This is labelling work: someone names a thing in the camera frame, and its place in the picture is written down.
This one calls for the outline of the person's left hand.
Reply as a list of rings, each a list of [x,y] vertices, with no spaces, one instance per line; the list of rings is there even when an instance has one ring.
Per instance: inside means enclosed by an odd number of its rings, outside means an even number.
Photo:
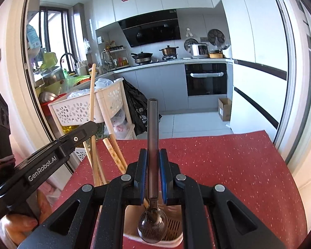
[[[7,248],[17,248],[27,238],[27,233],[52,214],[51,205],[40,190],[37,190],[37,201],[40,209],[38,219],[20,214],[10,214],[0,220],[0,239]]]

